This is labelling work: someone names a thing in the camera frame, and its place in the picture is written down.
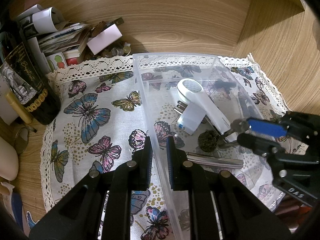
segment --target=wine bottle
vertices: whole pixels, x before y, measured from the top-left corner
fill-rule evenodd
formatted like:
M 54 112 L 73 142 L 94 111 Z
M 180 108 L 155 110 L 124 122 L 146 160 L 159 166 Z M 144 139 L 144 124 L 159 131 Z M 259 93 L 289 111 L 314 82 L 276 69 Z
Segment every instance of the wine bottle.
M 0 21 L 0 75 L 27 111 L 41 124 L 49 124 L 60 111 L 60 100 L 22 42 L 17 23 L 4 20 Z

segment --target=transparent plastic container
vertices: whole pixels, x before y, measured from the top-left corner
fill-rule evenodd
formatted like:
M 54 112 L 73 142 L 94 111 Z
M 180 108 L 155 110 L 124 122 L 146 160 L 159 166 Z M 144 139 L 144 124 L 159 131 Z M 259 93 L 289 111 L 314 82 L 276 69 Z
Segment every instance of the transparent plastic container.
M 139 91 L 146 115 L 148 135 L 151 138 L 170 223 L 177 240 L 189 239 L 190 231 L 186 230 L 188 192 L 173 191 L 170 188 L 165 140 L 167 136 L 173 135 L 178 137 L 176 147 L 201 153 L 197 138 L 212 128 L 208 123 L 200 124 L 193 135 L 188 135 L 175 125 L 180 115 L 173 111 L 173 107 L 181 100 L 177 93 L 177 83 L 183 78 L 198 81 L 230 122 L 238 118 L 262 116 L 242 85 L 215 55 L 134 54 L 133 67 L 136 90 Z M 240 154 L 235 152 L 215 150 L 212 155 L 241 159 Z

